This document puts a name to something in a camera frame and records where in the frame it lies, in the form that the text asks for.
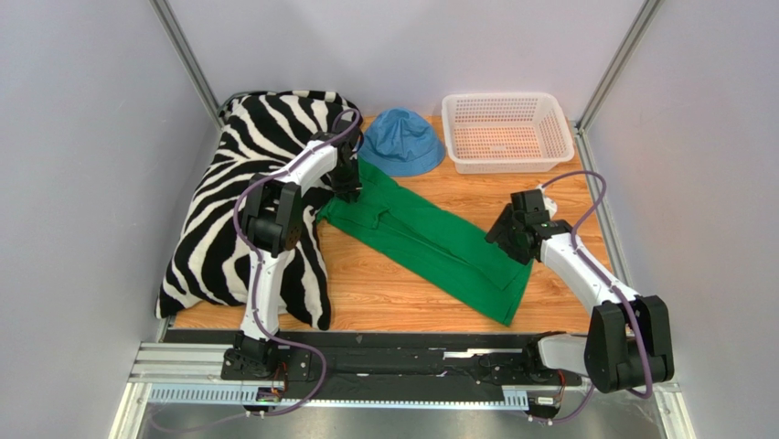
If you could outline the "blue bucket hat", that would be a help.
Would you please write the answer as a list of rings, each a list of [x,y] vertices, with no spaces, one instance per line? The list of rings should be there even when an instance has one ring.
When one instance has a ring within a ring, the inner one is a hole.
[[[396,107],[370,123],[358,156],[390,177],[416,177],[443,161],[445,147],[431,123],[414,111]]]

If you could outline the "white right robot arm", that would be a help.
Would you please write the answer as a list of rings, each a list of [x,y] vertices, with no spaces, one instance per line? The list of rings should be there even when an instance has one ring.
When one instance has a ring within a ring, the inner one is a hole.
[[[638,391],[675,375],[670,318],[656,295],[641,295],[598,262],[573,227],[554,219],[555,203],[541,188],[511,194],[486,234],[511,259],[552,270],[590,316],[583,336],[549,332],[530,344],[537,369],[588,378],[602,393]]]

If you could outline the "green t shirt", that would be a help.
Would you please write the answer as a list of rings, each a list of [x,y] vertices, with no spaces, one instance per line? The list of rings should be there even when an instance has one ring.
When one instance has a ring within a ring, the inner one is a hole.
[[[359,163],[354,202],[331,198],[317,218],[419,275],[476,312],[509,326],[532,272],[512,260],[486,232],[401,186],[377,167]]]

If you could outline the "white plastic basket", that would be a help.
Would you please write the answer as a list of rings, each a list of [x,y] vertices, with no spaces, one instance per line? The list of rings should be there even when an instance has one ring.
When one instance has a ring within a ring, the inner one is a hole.
[[[447,155],[463,175],[544,173],[575,156],[568,120],[546,92],[451,94],[441,114]]]

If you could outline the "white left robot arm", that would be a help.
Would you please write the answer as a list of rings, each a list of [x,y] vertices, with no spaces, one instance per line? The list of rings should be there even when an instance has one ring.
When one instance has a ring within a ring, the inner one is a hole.
[[[283,271],[304,235],[304,195],[328,177],[338,198],[357,201],[359,129],[318,132],[303,151],[267,177],[255,177],[234,209],[239,238],[249,245],[250,281],[246,310],[222,374],[270,378],[278,369],[278,305]]]

